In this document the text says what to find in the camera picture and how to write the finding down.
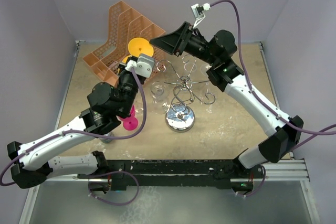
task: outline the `floor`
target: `floor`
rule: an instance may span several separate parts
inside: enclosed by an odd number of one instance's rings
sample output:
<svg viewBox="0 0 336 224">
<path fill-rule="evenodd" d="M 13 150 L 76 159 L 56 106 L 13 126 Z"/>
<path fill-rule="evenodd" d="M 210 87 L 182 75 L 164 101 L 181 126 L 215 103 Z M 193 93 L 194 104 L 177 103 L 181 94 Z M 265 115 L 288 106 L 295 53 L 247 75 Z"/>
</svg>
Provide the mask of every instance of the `floor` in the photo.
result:
<svg viewBox="0 0 336 224">
<path fill-rule="evenodd" d="M 82 57 L 97 47 L 99 44 L 82 44 L 80 46 L 59 126 L 65 125 L 81 111 L 88 108 L 86 97 L 99 80 L 86 67 Z M 259 45 L 245 44 L 242 49 L 244 62 L 252 83 L 270 101 L 274 102 Z M 182 71 L 183 64 L 180 57 L 167 55 L 167 59 L 172 62 L 178 72 Z M 233 56 L 233 60 L 239 62 L 237 54 Z M 198 69 L 202 63 L 201 61 L 197 62 Z M 198 80 L 206 80 L 200 71 L 196 75 L 196 78 L 200 78 Z M 103 144 L 96 139 L 75 146 L 62 155 L 86 155 L 98 150 L 103 151 L 108 159 L 231 159 L 245 149 L 266 139 L 261 127 L 243 107 L 215 87 L 212 88 L 216 91 L 214 104 L 204 105 L 195 101 L 190 105 L 196 115 L 193 128 L 185 133 L 173 132 L 166 126 L 164 114 L 154 111 L 153 100 L 149 93 L 151 82 L 165 79 L 167 76 L 159 73 L 144 86 L 148 118 L 139 135 L 128 140 L 112 141 L 109 144 Z M 138 94 L 135 106 L 139 107 L 140 104 L 141 99 Z M 130 134 L 122 126 L 113 132 L 115 135 Z"/>
</svg>

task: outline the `orange dish rack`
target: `orange dish rack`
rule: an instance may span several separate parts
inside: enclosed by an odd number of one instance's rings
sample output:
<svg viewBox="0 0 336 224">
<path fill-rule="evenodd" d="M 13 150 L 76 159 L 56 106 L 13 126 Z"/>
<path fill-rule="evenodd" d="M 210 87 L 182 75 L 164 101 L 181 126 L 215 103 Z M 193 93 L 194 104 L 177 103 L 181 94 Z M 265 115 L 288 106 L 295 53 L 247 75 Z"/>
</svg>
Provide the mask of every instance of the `orange dish rack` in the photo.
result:
<svg viewBox="0 0 336 224">
<path fill-rule="evenodd" d="M 129 55 L 127 45 L 133 38 L 144 38 L 150 40 L 161 36 L 165 31 L 141 15 L 138 11 L 126 4 L 124 1 L 112 5 L 109 9 L 109 33 L 107 41 L 83 57 L 83 61 L 99 80 L 115 85 L 118 76 L 117 68 L 122 59 Z M 165 53 L 154 47 L 155 61 L 163 60 Z"/>
</svg>

